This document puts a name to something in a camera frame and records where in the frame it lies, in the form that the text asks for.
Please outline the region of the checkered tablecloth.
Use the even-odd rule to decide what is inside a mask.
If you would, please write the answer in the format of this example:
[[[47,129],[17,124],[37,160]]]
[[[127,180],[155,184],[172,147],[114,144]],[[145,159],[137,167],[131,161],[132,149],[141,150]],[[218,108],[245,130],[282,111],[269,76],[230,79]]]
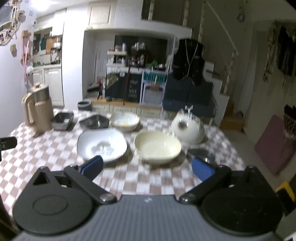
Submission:
[[[49,131],[34,138],[33,131],[24,124],[11,135],[17,138],[14,149],[3,151],[1,161],[1,198],[7,212],[36,170],[42,166],[59,171],[69,165],[80,165],[77,141],[82,133],[76,124],[68,132]],[[117,197],[123,194],[173,194],[181,196],[200,180],[193,174],[186,159],[188,144],[182,145],[180,155],[166,166],[152,167],[134,155],[136,132],[126,133],[126,153],[117,161],[106,164],[94,182]],[[205,126],[205,140],[201,147],[213,152],[218,164],[233,170],[243,170],[245,164],[224,133],[215,126]]]

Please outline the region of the maroon floor mat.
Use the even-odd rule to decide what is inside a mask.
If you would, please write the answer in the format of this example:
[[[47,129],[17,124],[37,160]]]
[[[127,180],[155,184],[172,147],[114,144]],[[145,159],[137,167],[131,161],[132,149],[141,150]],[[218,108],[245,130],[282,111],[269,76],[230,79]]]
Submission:
[[[255,145],[255,151],[274,174],[279,174],[295,154],[295,141],[284,134],[283,120],[273,115],[262,136]]]

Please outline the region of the beige thermos jug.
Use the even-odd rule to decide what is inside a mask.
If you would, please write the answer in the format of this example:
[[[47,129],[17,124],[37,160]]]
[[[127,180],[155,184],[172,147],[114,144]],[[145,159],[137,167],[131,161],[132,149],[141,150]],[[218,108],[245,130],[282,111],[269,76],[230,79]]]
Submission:
[[[25,125],[30,127],[36,138],[52,129],[51,120],[54,117],[49,87],[35,83],[30,92],[22,99],[25,114]]]

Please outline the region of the black jacket on chair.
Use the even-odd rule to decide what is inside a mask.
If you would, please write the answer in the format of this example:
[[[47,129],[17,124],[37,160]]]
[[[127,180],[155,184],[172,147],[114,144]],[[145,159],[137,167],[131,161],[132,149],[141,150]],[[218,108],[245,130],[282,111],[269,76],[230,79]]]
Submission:
[[[180,39],[179,47],[173,57],[173,78],[181,81],[191,78],[198,82],[202,77],[204,45],[195,39]]]

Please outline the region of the cream two-handled bowl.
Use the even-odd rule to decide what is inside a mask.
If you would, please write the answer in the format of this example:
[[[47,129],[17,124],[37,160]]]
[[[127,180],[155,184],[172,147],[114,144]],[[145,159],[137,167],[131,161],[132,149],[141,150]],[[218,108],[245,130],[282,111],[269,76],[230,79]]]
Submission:
[[[171,130],[143,131],[134,141],[135,155],[150,165],[165,165],[179,156],[182,150],[180,140]]]

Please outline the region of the silver balloon-dog figurine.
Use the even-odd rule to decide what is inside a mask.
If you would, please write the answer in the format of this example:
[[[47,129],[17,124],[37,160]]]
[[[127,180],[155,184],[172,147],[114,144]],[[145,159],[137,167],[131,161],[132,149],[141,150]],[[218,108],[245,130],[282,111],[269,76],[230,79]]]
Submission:
[[[185,110],[187,111],[189,120],[191,120],[193,117],[192,109],[193,109],[193,106],[187,106],[187,105],[185,106]]]

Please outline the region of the dark blue folding chair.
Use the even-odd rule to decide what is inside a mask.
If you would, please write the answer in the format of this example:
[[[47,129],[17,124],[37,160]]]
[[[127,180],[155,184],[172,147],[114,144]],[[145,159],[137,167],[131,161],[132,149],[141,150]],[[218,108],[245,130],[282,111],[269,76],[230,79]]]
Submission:
[[[199,118],[215,118],[217,111],[211,82],[202,80],[194,85],[191,78],[178,81],[172,74],[168,75],[162,104],[164,110],[174,112],[192,107],[193,114]]]

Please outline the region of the white square tree plate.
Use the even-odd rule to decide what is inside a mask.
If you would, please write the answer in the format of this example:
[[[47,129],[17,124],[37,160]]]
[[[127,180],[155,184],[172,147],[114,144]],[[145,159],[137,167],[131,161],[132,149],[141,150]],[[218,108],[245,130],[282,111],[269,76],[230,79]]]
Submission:
[[[121,158],[127,150],[124,134],[116,128],[83,131],[77,142],[77,153],[84,160],[101,156],[104,163]]]

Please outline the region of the poizon storage box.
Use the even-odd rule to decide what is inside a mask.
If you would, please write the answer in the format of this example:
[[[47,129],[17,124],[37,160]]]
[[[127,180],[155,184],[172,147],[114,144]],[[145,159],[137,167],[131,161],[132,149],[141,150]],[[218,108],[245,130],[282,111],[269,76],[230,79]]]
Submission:
[[[158,70],[144,69],[140,90],[140,105],[162,107],[167,73]]]

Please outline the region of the black have-a-nice-day cloth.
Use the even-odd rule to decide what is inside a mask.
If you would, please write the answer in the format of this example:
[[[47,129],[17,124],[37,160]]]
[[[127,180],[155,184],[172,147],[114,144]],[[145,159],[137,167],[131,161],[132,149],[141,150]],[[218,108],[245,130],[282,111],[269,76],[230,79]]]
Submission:
[[[128,72],[109,73],[105,97],[139,103],[142,75]]]

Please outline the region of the small oval steel bowl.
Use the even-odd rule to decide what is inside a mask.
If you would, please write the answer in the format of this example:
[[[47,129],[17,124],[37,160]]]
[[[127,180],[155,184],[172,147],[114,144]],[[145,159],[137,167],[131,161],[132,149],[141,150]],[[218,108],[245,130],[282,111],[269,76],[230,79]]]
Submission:
[[[198,159],[211,165],[216,165],[214,153],[205,148],[188,149],[186,152],[186,158],[190,163],[193,159]]]

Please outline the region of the floral yellow-rimmed bowl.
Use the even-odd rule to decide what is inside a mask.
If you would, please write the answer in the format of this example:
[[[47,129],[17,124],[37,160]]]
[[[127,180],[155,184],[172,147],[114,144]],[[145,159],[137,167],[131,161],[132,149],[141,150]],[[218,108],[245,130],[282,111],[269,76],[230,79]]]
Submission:
[[[113,113],[109,119],[110,124],[122,132],[132,132],[140,122],[135,113]]]

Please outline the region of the grey waste bin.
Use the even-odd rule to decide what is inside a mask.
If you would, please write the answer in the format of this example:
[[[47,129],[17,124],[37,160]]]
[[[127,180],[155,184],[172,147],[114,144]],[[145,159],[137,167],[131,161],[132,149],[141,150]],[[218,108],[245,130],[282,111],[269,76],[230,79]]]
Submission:
[[[89,100],[82,100],[77,103],[77,108],[79,110],[92,111],[92,103]]]

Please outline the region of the steel rectangular tray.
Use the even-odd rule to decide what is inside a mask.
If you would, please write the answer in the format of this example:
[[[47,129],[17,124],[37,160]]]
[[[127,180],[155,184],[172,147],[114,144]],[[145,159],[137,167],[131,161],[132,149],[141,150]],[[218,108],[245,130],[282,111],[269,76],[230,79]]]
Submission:
[[[65,131],[72,124],[74,113],[59,112],[51,119],[51,125],[56,131]]]
[[[98,130],[109,127],[109,119],[105,116],[95,114],[79,121],[79,125],[84,130]]]

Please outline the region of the white cat-shaped ceramic cover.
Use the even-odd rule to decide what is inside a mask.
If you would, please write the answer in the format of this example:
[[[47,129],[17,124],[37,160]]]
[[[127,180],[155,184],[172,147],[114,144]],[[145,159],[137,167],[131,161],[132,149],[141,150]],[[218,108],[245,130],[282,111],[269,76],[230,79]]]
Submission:
[[[171,123],[171,130],[182,142],[191,145],[200,144],[205,136],[203,122],[194,114],[192,119],[189,120],[185,109],[178,111]]]

